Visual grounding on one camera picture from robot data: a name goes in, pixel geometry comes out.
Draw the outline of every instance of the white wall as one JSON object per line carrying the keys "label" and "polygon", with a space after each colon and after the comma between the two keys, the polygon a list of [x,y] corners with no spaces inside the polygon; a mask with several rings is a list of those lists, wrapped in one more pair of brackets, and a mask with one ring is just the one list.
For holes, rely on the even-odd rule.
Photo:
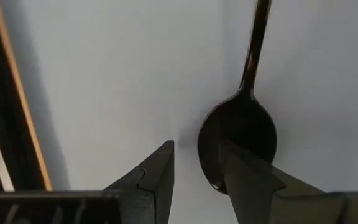
{"label": "white wall", "polygon": [[[171,223],[237,223],[196,137],[238,87],[253,1],[1,4],[56,189],[101,189],[173,139]],[[358,190],[358,1],[274,1],[256,96],[277,125],[276,166]]]}

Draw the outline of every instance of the wooden frame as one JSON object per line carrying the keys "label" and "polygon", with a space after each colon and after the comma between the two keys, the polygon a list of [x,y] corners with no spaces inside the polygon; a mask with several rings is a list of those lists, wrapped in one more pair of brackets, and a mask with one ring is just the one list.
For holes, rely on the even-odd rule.
{"label": "wooden frame", "polygon": [[51,190],[1,8],[0,154],[14,190]]}

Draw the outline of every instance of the spoon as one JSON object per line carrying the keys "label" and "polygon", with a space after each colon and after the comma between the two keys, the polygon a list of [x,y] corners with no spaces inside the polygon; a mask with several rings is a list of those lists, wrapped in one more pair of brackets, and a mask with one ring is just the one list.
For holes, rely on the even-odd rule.
{"label": "spoon", "polygon": [[244,73],[238,92],[217,105],[198,135],[198,155],[204,175],[217,191],[227,194],[219,163],[219,145],[230,140],[272,163],[277,145],[272,118],[254,96],[254,83],[271,0],[258,0]]}

